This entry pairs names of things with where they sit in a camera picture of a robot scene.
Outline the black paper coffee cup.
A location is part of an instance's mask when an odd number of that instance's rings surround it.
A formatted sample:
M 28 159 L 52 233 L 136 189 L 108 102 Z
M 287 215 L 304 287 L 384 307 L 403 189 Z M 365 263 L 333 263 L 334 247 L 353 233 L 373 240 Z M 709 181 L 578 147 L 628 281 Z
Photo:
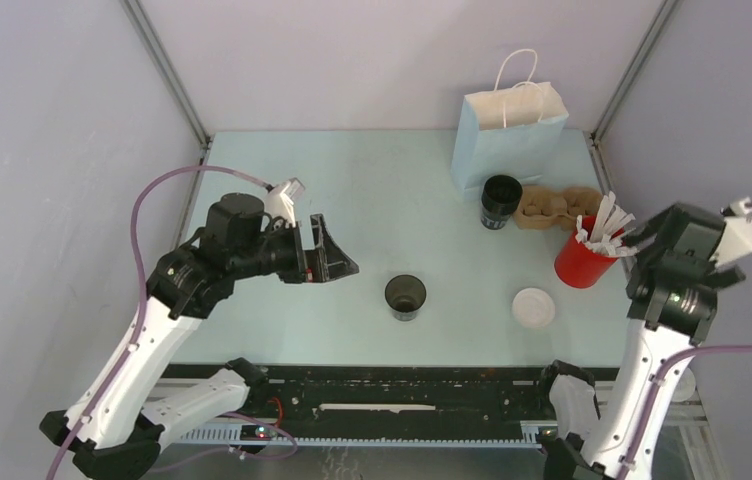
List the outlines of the black paper coffee cup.
M 384 289 L 392 316 L 400 322 L 414 320 L 426 302 L 425 284 L 416 276 L 401 274 L 390 279 Z

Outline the red cup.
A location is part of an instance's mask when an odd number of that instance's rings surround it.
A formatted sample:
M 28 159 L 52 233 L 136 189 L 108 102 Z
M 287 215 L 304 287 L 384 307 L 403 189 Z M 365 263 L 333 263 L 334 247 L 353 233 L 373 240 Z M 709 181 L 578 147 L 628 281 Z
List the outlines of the red cup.
M 574 230 L 554 261 L 554 270 L 558 278 L 566 285 L 587 289 L 598 280 L 618 260 L 605 254 L 596 253 L 577 240 Z

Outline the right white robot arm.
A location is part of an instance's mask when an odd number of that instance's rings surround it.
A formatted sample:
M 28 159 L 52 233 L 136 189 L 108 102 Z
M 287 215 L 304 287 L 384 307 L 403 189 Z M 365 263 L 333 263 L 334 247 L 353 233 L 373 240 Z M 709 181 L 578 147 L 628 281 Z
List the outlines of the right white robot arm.
M 720 213 L 675 203 L 622 235 L 636 248 L 626 295 L 626 346 L 606 408 L 593 375 L 548 365 L 533 392 L 537 411 L 556 418 L 543 441 L 546 479 L 648 479 L 655 445 L 688 362 L 718 311 L 721 290 L 742 282 L 736 260 L 752 253 L 748 198 Z

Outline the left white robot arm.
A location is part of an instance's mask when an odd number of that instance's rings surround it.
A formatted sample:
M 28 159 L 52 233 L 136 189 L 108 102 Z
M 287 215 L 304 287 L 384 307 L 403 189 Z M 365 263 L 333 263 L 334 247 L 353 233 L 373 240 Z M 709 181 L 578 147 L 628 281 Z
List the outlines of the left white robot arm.
M 128 331 L 88 392 L 47 413 L 41 431 L 68 449 L 89 479 L 138 479 L 165 448 L 205 422 L 237 410 L 249 417 L 263 412 L 267 377 L 242 358 L 165 399 L 150 401 L 149 394 L 238 281 L 275 275 L 286 284 L 328 283 L 358 272 L 322 215 L 312 215 L 310 225 L 314 245 L 305 249 L 292 200 L 280 192 L 230 193 L 213 203 L 204 226 L 159 260 Z

